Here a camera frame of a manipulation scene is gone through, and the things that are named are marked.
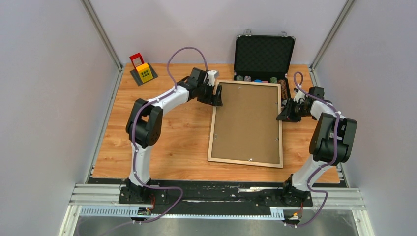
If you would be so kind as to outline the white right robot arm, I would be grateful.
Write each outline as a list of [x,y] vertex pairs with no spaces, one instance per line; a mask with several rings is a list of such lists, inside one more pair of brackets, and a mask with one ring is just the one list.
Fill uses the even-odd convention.
[[280,200],[288,206],[298,206],[310,197],[312,185],[327,170],[350,158],[357,121],[347,118],[330,101],[324,99],[324,88],[311,87],[309,92],[296,90],[288,99],[278,121],[300,122],[302,117],[317,121],[309,153],[304,165],[283,184]]

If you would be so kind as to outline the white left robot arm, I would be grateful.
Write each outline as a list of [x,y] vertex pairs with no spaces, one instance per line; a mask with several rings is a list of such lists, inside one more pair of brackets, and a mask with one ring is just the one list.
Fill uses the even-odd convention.
[[150,158],[159,140],[164,116],[172,109],[196,99],[211,106],[222,106],[222,86],[216,86],[217,70],[194,67],[189,76],[174,82],[167,92],[151,100],[137,99],[126,124],[132,146],[132,166],[126,180],[125,197],[137,203],[150,199]]

